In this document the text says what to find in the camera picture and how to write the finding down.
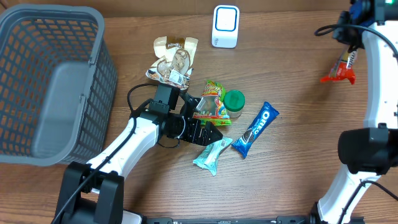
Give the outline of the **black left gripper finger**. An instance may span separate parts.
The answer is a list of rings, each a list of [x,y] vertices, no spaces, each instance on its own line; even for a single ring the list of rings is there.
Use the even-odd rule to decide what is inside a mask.
[[[180,97],[184,101],[184,105],[182,106],[179,115],[191,120],[194,112],[197,111],[197,106],[201,101],[201,98],[193,97],[189,93],[181,93]]]
[[[218,128],[210,121],[205,123],[205,127],[201,129],[200,134],[200,145],[208,146],[214,142],[220,141],[223,138],[223,134]]]

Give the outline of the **beige brown snack pouch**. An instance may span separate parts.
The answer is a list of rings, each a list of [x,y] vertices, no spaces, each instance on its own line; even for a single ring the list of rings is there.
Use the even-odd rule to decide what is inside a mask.
[[[193,37],[158,37],[154,52],[158,58],[146,71],[146,77],[186,90],[193,72],[198,39]]]

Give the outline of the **green lid small jar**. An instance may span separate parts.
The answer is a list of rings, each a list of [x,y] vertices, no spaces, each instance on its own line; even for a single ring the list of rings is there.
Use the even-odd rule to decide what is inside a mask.
[[[245,102],[245,97],[239,90],[228,91],[223,101],[230,118],[237,118],[242,114]]]

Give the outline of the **orange cracker pack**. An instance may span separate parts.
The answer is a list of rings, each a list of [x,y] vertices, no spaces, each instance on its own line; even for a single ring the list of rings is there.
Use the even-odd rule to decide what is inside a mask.
[[[341,55],[330,70],[329,74],[321,78],[320,82],[326,83],[348,80],[352,85],[354,85],[356,81],[356,75],[354,74],[353,65],[357,56],[357,50],[350,52],[348,48],[343,49]]]

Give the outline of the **green colourful candy bag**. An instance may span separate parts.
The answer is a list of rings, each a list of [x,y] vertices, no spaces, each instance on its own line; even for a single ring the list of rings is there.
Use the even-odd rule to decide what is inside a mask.
[[[225,94],[226,90],[221,83],[207,80],[198,112],[194,112],[193,117],[199,119],[201,124],[209,121],[215,126],[231,125],[232,121],[223,103]]]

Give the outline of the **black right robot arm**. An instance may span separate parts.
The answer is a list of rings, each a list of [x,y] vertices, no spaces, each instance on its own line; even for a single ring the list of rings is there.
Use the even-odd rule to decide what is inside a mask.
[[[340,169],[327,193],[315,202],[306,223],[363,223],[351,216],[367,189],[397,167],[397,1],[351,1],[338,22],[318,28],[350,51],[364,49],[368,64],[368,102],[363,128],[344,131],[338,140]]]

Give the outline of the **light blue snack packet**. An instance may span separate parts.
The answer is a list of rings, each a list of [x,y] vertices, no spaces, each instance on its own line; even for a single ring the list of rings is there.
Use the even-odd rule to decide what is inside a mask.
[[[223,138],[222,140],[211,143],[196,159],[193,160],[193,164],[201,169],[210,171],[212,176],[215,176],[218,169],[218,158],[232,142],[233,140],[231,138]]]

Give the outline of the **blue Oreo cookie pack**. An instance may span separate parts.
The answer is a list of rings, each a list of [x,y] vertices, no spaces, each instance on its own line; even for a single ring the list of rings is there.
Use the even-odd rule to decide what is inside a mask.
[[[278,115],[279,112],[269,102],[265,101],[258,115],[254,118],[247,130],[239,139],[232,143],[232,146],[241,153],[244,159],[247,157],[252,144]]]

